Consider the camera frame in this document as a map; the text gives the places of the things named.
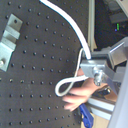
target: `white wire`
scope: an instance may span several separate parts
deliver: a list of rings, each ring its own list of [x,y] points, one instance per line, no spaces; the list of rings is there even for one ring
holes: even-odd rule
[[[87,42],[86,42],[86,39],[83,35],[83,33],[81,32],[80,28],[78,27],[78,25],[76,24],[76,22],[65,12],[63,11],[61,8],[59,8],[58,6],[54,5],[53,3],[49,2],[48,0],[39,0],[41,1],[43,4],[45,4],[46,6],[48,6],[49,8],[53,9],[54,11],[56,11],[58,14],[60,14],[63,18],[65,18],[69,24],[72,26],[72,28],[74,29],[74,31],[76,32],[80,42],[81,42],[81,45],[82,45],[82,49],[80,50],[79,52],[79,56],[78,56],[78,62],[77,62],[77,67],[76,67],[76,71],[75,71],[75,75],[74,77],[71,77],[71,78],[65,78],[61,81],[59,81],[55,87],[55,93],[56,95],[58,96],[64,96],[66,95],[69,90],[72,88],[74,82],[77,82],[77,81],[82,81],[82,80],[85,80],[87,79],[87,77],[85,75],[83,76],[79,76],[79,77],[76,77],[77,76],[77,72],[78,72],[78,69],[79,69],[79,65],[80,65],[80,60],[81,60],[81,55],[82,55],[82,51],[84,50],[85,54],[86,54],[86,58],[87,59],[91,59],[91,53],[90,53],[90,50],[89,50],[89,47],[87,45]],[[72,82],[69,87],[64,91],[64,92],[59,92],[59,89],[60,87],[64,84],[64,83],[69,83],[69,82]]]
[[[81,45],[84,49],[84,52],[86,53],[86,58],[87,59],[91,59],[91,53],[89,50],[89,47],[87,45],[86,39],[83,35],[83,33],[81,32],[80,28],[78,27],[78,25],[76,24],[76,22],[65,12],[63,11],[61,8],[59,8],[58,6],[54,5],[53,3],[51,3],[48,0],[40,0],[43,4],[45,4],[46,6],[48,6],[49,8],[53,9],[54,11],[56,11],[58,14],[60,14],[63,18],[65,18],[69,24],[72,26],[72,28],[74,29],[74,31],[76,32]]]
[[[72,86],[74,85],[74,82],[78,82],[78,81],[83,81],[85,79],[87,79],[88,77],[86,77],[85,75],[83,76],[77,76],[77,72],[78,72],[78,69],[79,69],[79,66],[80,66],[80,61],[81,61],[81,56],[82,56],[82,51],[83,51],[83,48],[80,49],[80,52],[79,52],[79,56],[78,56],[78,61],[77,61],[77,67],[76,67],[76,71],[75,71],[75,74],[74,74],[74,77],[71,77],[71,78],[65,78],[61,81],[59,81],[55,87],[55,93],[57,96],[64,96],[66,95],[69,90],[72,88]],[[68,86],[68,88],[64,91],[64,92],[59,92],[60,90],[60,87],[65,84],[65,83],[69,83],[71,82],[71,84]]]

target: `black panel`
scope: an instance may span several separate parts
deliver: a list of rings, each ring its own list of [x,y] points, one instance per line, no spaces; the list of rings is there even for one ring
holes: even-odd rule
[[[87,37],[88,0],[51,2],[69,13]],[[65,111],[54,92],[76,68],[81,44],[74,30],[38,0],[0,0],[0,38],[10,14],[23,25],[8,70],[0,71],[0,127],[80,128],[77,110]]]

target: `blue object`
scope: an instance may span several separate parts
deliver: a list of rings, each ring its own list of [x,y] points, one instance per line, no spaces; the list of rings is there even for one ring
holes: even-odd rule
[[[81,114],[84,116],[83,117],[84,126],[86,128],[92,128],[92,126],[93,126],[93,117],[90,114],[90,112],[88,111],[88,109],[86,108],[85,104],[81,104],[79,106],[79,108],[80,108]]]

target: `hand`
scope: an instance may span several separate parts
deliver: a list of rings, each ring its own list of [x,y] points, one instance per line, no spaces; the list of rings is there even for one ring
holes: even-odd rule
[[[99,89],[99,87],[94,84],[94,79],[88,78],[84,81],[82,87],[72,88],[69,91],[69,93],[73,94],[73,96],[67,95],[63,97],[63,101],[68,102],[64,106],[64,109],[70,111],[75,110],[79,105],[85,103],[97,89]]]

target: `silver bolt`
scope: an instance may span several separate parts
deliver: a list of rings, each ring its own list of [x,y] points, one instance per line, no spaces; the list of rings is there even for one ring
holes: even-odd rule
[[[3,65],[4,65],[4,61],[0,60],[0,67],[3,67]]]

